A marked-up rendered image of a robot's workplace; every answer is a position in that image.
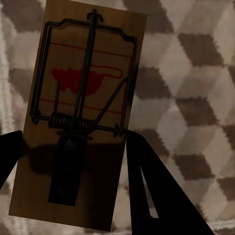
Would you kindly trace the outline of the mousetrap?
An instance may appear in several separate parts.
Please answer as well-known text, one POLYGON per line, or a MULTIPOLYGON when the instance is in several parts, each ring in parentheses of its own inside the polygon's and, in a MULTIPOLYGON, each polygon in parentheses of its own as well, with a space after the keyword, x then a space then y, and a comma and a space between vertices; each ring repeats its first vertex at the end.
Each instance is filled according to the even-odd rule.
POLYGON ((46 1, 9 215, 111 231, 146 22, 46 1))

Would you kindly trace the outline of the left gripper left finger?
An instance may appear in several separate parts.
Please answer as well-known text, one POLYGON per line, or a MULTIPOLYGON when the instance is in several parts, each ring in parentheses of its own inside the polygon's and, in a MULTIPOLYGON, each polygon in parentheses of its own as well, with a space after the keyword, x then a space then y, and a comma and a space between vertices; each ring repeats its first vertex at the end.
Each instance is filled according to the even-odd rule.
POLYGON ((0 189, 21 156, 21 130, 0 136, 0 189))

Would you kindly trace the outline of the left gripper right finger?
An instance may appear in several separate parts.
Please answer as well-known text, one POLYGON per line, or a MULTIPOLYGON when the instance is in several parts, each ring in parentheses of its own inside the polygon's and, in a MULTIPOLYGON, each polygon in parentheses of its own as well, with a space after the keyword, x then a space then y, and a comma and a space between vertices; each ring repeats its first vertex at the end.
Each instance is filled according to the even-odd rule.
POLYGON ((144 136, 127 131, 132 235, 215 235, 144 136), (141 169, 159 218, 150 214, 141 169))

